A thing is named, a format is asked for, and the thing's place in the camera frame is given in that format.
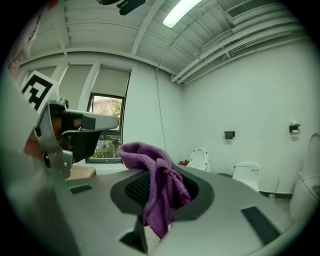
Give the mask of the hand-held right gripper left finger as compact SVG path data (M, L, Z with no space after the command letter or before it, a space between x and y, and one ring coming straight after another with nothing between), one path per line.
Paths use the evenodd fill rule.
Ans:
M66 180L57 170L50 178L80 256L146 256L142 207L125 193L144 175L130 169L86 179Z

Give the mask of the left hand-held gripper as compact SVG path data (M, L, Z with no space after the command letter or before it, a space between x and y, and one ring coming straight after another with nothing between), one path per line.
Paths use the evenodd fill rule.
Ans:
M73 162L93 156L103 131L118 127L115 116L84 113L81 127L72 135L72 152L59 144L52 125L52 116L61 117L67 110L65 99L57 99L55 90L58 83L38 71L33 71L21 87L23 97L39 114L33 133L41 150L46 154L49 167L58 169L65 179L71 175Z

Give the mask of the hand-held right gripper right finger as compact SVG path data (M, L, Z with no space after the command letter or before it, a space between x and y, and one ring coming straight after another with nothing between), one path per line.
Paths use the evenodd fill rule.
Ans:
M174 222L154 256L273 256L295 239L289 214L247 185L221 175L182 166L213 188L211 206L196 220ZM280 235L264 244L242 210L256 207Z

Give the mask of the person's left hand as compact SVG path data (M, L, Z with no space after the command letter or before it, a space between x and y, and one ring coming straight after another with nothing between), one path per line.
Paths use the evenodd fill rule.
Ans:
M51 124L57 142L62 148L66 149L68 147L68 140L62 136L62 120L59 117L52 117ZM76 130L81 127L81 125L82 120L80 118L73 120L73 126Z

